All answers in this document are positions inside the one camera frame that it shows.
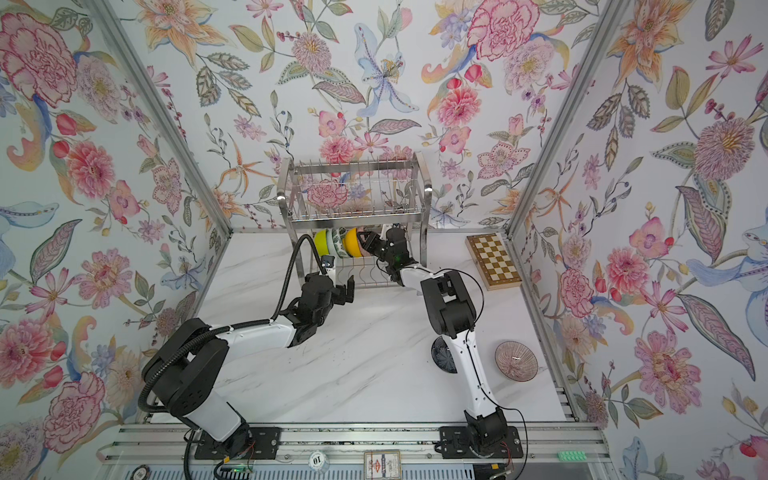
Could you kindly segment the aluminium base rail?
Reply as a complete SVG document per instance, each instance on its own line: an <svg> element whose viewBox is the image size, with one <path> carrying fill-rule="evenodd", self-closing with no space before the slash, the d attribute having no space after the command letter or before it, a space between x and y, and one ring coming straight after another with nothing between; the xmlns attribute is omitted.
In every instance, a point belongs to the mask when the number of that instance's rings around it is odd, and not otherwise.
<svg viewBox="0 0 768 480"><path fill-rule="evenodd" d="M529 478L534 466L566 466L570 455L581 452L593 478L618 476L602 431L585 422L510 422L504 444L495 454L481 456L471 452L463 422L254 423L251 428L256 451L243 452L239 459L254 464L299 466L322 451L332 464L342 465L362 459L367 451L397 451L407 465L509 458Z"/></svg>

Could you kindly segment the dark blue floral bowl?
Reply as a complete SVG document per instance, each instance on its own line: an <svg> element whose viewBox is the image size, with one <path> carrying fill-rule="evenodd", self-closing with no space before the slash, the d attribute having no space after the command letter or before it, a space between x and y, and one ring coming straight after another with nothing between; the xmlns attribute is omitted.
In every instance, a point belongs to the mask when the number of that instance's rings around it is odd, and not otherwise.
<svg viewBox="0 0 768 480"><path fill-rule="evenodd" d="M433 363L443 372L457 374L451 347L443 336L438 336L432 343L430 354Z"/></svg>

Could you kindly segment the lime green plastic bowl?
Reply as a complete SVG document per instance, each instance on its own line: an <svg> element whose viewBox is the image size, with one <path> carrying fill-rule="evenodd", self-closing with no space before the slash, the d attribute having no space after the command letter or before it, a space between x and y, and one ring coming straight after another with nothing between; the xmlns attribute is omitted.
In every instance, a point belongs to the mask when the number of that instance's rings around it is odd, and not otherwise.
<svg viewBox="0 0 768 480"><path fill-rule="evenodd" d="M330 255L330 247L332 246L332 237L327 229L319 230L315 233L314 245L320 257Z"/></svg>

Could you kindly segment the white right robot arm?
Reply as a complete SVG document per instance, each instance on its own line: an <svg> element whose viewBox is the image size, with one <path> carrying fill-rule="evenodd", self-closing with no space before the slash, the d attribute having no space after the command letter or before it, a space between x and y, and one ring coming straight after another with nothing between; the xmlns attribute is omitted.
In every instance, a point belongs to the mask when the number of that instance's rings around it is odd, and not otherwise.
<svg viewBox="0 0 768 480"><path fill-rule="evenodd" d="M489 389L476 341L480 313L456 269L433 271L412 258L408 234L391 227L383 235L363 231L361 248L384 265L390 280L422 296L432 329L446 344L457 374L463 377L467 401L464 411L471 449L486 457L506 441L504 409Z"/></svg>

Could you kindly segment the black white patterned bowl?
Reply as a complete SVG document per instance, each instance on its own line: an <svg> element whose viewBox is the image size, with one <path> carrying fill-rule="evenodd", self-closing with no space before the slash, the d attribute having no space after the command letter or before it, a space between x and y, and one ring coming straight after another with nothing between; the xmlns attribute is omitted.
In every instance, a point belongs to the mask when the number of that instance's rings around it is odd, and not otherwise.
<svg viewBox="0 0 768 480"><path fill-rule="evenodd" d="M365 257L371 257L374 247L374 233L368 230L358 230L356 236L361 254Z"/></svg>

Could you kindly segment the green leaf pattern bowl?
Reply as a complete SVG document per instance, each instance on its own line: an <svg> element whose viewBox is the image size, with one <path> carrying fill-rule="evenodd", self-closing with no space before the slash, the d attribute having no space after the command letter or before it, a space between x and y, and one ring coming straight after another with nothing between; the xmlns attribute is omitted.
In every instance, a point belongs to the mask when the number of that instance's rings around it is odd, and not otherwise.
<svg viewBox="0 0 768 480"><path fill-rule="evenodd" d="M344 236L345 233L343 229L336 228L332 230L333 244L338 256L340 258L349 258L349 254L344 246Z"/></svg>

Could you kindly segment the pink ribbed glass bowl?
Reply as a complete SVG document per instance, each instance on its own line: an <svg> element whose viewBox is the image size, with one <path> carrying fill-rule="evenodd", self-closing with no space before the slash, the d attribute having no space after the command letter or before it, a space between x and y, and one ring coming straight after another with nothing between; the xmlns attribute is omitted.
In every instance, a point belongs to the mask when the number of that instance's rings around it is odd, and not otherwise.
<svg viewBox="0 0 768 480"><path fill-rule="evenodd" d="M494 354L499 371L515 382L528 382L539 372L538 360L534 352L517 341L500 343Z"/></svg>

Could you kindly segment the stainless steel dish rack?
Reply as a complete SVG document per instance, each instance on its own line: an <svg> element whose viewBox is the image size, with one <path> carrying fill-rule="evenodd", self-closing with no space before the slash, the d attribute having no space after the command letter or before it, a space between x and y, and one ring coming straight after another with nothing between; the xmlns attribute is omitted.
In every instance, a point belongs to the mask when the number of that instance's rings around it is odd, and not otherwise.
<svg viewBox="0 0 768 480"><path fill-rule="evenodd" d="M383 235L402 227L412 257L427 265L433 184L424 156L321 164L286 159L281 164L277 203L292 246L322 229L370 230ZM384 265L371 257L334 257L337 272L364 287L389 286Z"/></svg>

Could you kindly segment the yellow plastic bowl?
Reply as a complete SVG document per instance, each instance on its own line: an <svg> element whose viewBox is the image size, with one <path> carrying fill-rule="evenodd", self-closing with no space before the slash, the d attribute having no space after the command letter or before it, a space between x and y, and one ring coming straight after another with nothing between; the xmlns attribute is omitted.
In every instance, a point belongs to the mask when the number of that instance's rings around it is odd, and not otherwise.
<svg viewBox="0 0 768 480"><path fill-rule="evenodd" d="M351 228L346 232L343 238L343 246L351 258L360 258L362 256L356 228Z"/></svg>

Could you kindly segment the wooden chessboard box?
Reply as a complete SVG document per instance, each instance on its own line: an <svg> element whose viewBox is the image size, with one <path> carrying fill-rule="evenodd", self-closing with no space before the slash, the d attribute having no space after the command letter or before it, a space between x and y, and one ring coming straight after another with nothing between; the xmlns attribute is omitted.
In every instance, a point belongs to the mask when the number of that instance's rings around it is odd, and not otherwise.
<svg viewBox="0 0 768 480"><path fill-rule="evenodd" d="M469 235L465 238L465 243L487 290L495 291L522 285L521 276L499 234Z"/></svg>

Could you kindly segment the pale teal ceramic bowl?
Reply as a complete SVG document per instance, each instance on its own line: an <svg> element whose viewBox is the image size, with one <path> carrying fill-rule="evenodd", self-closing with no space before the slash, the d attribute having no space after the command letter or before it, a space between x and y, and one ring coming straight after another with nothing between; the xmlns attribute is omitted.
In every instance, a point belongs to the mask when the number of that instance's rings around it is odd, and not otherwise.
<svg viewBox="0 0 768 480"><path fill-rule="evenodd" d="M338 256L338 252L337 252L337 249L335 247L334 237L333 237L333 230L332 229L327 229L326 230L326 244L327 244L328 254L333 256L333 257L337 257Z"/></svg>

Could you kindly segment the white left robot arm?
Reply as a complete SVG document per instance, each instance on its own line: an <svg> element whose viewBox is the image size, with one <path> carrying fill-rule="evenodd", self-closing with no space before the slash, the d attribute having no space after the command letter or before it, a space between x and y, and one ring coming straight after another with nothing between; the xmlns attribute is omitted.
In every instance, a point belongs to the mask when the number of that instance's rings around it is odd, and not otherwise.
<svg viewBox="0 0 768 480"><path fill-rule="evenodd" d="M314 243L304 235L294 246L271 317L219 327L199 318L181 324L142 370L140 410L167 413L207 434L218 448L237 454L254 443L249 423L216 391L221 371L247 356L301 345L324 325L333 307L351 304L355 298L355 278L338 283L334 261L312 246L319 270L305 276L299 297L285 301L305 242Z"/></svg>

